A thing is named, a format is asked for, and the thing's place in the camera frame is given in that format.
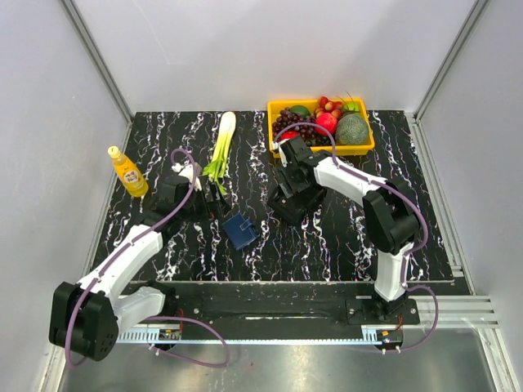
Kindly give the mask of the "blue leather card holder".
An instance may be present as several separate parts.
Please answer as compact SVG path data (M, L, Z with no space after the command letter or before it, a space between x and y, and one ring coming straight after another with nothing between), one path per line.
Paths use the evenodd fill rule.
M240 213L225 221L222 228L236 251L244 249L259 237L253 222Z

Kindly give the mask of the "black plastic card box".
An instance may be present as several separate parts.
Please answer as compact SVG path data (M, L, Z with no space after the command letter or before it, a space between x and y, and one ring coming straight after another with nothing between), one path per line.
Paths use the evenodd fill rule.
M303 221L305 216L318 209L326 194L325 188L311 186L287 197L280 187L276 187L270 193L266 204L279 219L289 225L297 225Z

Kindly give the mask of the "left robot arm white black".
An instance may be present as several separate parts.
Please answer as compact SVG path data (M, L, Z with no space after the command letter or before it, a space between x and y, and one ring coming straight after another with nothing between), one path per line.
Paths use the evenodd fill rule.
M175 289L159 282L150 281L120 297L138 270L163 248L172 227L170 220L186 204L203 197L198 176L175 175L173 179L158 191L158 202L148 210L149 215L160 218L154 225L134 225L90 274L75 284L63 282L54 291L49 341L64 349L68 366L77 367L73 354L83 360L105 359L119 335L138 323L191 323L191 318L176 315Z

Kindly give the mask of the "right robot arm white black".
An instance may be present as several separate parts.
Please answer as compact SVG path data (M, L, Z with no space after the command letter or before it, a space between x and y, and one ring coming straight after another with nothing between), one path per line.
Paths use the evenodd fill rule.
M387 180L343 163L334 154L307 147L295 136L276 145L281 164L275 169L277 186L268 206L290 225L316 209L328 190L349 198L364 209L367 237L378 252L373 297L363 306L365 317L390 323L408 300L406 269L417 250L418 235L426 237L427 223L400 178Z

